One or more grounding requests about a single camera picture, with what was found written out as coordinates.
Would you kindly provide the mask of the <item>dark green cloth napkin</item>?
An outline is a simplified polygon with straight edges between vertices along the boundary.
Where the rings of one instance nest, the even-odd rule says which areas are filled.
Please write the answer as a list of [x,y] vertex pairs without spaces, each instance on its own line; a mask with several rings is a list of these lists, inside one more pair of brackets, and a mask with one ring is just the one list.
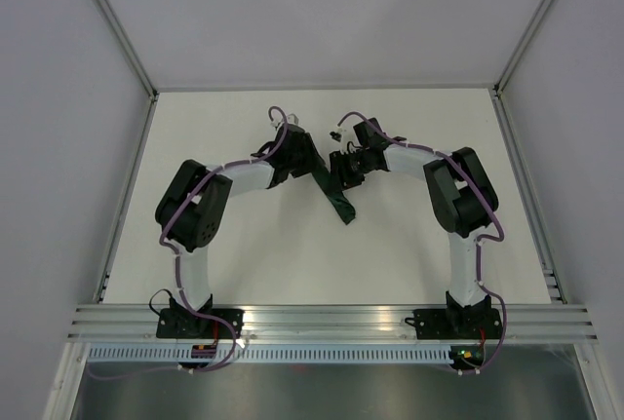
[[326,167],[312,171],[312,176],[323,194],[328,199],[344,225],[349,225],[356,218],[356,210],[344,194],[336,189],[332,176]]

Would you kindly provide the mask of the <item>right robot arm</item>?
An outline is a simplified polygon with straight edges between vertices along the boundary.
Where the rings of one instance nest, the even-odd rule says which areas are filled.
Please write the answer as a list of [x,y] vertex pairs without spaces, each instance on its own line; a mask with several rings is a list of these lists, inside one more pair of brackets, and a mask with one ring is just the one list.
[[331,175],[340,190],[361,185],[370,172],[403,173],[427,186],[432,210],[447,233],[450,283],[442,309],[416,308],[405,319],[419,340],[485,340],[503,335],[503,320],[485,290],[481,243],[488,238],[497,195],[477,153],[463,147],[449,154],[390,137],[374,118],[362,118],[348,139],[337,127],[331,138],[339,142],[330,154]]

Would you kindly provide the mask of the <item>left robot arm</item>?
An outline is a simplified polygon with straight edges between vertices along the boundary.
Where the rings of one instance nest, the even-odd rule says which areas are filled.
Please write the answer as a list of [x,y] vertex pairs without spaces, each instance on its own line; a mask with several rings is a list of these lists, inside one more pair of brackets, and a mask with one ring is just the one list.
[[175,301],[182,310],[178,325],[190,337],[204,337],[213,326],[207,251],[228,200],[310,174],[322,164],[311,134],[295,125],[280,127],[276,138],[249,160],[213,168],[192,159],[181,164],[155,219],[162,228],[159,243],[175,256]]

